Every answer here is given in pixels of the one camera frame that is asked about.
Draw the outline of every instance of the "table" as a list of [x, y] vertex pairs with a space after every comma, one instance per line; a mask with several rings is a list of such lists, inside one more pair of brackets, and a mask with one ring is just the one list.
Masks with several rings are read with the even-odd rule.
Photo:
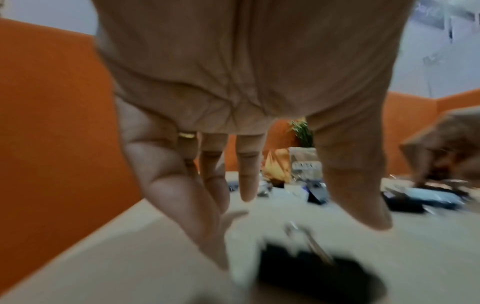
[[[312, 228], [326, 250], [349, 252], [374, 269], [389, 288], [382, 303], [478, 302], [478, 214], [394, 214], [393, 219], [392, 231], [378, 233], [334, 204], [307, 204], [282, 189], [245, 204], [236, 192], [222, 219], [224, 237], [199, 250], [142, 200], [17, 285], [0, 304], [292, 302], [247, 289], [259, 246], [266, 238], [288, 244], [283, 227], [289, 221]], [[303, 246], [301, 238], [297, 245]]]

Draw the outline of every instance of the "gold ring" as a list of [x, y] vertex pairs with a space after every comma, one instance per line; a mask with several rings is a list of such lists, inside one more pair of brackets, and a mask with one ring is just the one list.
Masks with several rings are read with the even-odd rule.
[[178, 133], [178, 137], [183, 137], [183, 138], [195, 138], [197, 136], [196, 133], [183, 133], [183, 132], [179, 132]]

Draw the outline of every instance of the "metal clip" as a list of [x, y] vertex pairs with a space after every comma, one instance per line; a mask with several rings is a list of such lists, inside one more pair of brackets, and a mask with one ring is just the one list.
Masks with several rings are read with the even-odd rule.
[[325, 264], [333, 264], [334, 261], [332, 257], [326, 253], [320, 245], [315, 241], [314, 237], [312, 236], [312, 232], [307, 227], [297, 226], [294, 222], [290, 222], [285, 226], [285, 233], [292, 238], [293, 232], [298, 231], [305, 235], [306, 243], [308, 244], [309, 249], [319, 256], [319, 258]]

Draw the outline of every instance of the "beige table surface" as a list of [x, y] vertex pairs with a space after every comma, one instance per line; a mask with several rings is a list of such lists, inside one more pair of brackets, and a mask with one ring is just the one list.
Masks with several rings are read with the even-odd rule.
[[395, 214], [393, 231], [377, 233], [334, 204], [307, 204], [275, 189], [271, 198], [249, 204], [233, 193], [224, 238], [202, 252], [143, 200], [17, 285], [0, 304], [299, 303], [241, 288], [255, 276], [265, 238], [288, 242], [282, 229], [289, 221], [310, 226], [325, 249], [350, 252], [380, 274], [389, 288], [382, 303], [480, 303], [478, 214]]

